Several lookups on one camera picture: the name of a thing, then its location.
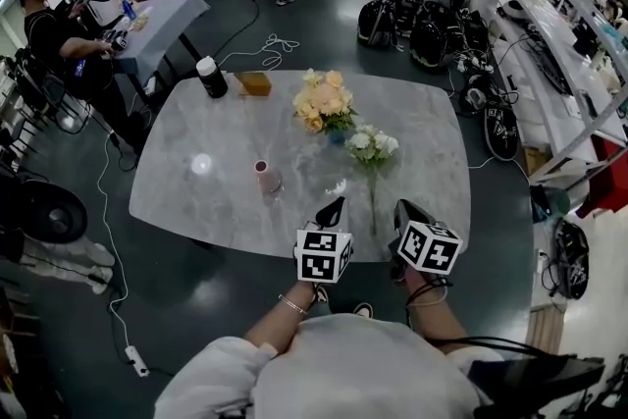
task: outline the man in black shirt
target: man in black shirt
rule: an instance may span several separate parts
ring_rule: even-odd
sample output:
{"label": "man in black shirt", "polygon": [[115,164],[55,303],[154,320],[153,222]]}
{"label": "man in black shirt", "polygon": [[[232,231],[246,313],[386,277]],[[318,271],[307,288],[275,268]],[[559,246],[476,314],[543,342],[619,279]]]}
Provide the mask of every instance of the man in black shirt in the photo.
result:
{"label": "man in black shirt", "polygon": [[25,33],[32,55],[61,79],[74,98],[94,107],[107,124],[139,155],[148,136],[139,122],[127,115],[125,100],[114,81],[111,45],[90,40],[77,22],[82,8],[75,5],[68,16],[50,9],[46,0],[20,0],[26,10]]}

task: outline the white marker cube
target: white marker cube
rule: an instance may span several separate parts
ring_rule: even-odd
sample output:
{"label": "white marker cube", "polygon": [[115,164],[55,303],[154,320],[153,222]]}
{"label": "white marker cube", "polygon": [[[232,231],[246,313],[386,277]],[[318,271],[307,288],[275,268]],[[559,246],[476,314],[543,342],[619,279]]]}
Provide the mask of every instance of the white marker cube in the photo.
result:
{"label": "white marker cube", "polygon": [[296,231],[296,269],[300,281],[337,283],[351,259],[353,236],[325,231]]}
{"label": "white marker cube", "polygon": [[397,253],[417,271],[449,274],[462,239],[452,230],[409,222]]}

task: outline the black pants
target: black pants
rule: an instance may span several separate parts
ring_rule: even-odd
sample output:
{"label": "black pants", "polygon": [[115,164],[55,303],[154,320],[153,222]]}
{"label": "black pants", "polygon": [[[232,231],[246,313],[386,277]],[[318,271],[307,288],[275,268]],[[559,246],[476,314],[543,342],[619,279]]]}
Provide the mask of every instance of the black pants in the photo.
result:
{"label": "black pants", "polygon": [[114,80],[89,100],[89,104],[100,112],[116,135],[130,145],[136,154],[141,153],[148,131],[142,128],[140,121],[134,121],[127,115],[125,99]]}

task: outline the pink cup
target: pink cup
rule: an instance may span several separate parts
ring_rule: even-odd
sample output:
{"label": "pink cup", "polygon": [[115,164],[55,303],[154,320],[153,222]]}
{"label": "pink cup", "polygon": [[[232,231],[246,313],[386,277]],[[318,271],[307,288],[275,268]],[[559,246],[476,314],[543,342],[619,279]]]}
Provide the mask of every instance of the pink cup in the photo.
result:
{"label": "pink cup", "polygon": [[282,178],[279,171],[269,168],[266,161],[257,161],[254,168],[255,175],[257,176],[259,186],[262,188],[262,192],[275,192],[282,186]]}

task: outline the black shirt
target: black shirt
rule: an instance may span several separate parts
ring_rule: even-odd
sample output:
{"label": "black shirt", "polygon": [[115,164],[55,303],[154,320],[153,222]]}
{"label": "black shirt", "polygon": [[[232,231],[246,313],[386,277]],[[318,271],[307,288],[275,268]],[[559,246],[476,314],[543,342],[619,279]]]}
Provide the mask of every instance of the black shirt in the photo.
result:
{"label": "black shirt", "polygon": [[72,37],[91,39],[76,20],[46,8],[26,16],[24,26],[32,55],[61,79],[74,97],[90,99],[111,82],[111,63],[99,54],[81,59],[64,58],[59,54],[61,47]]}

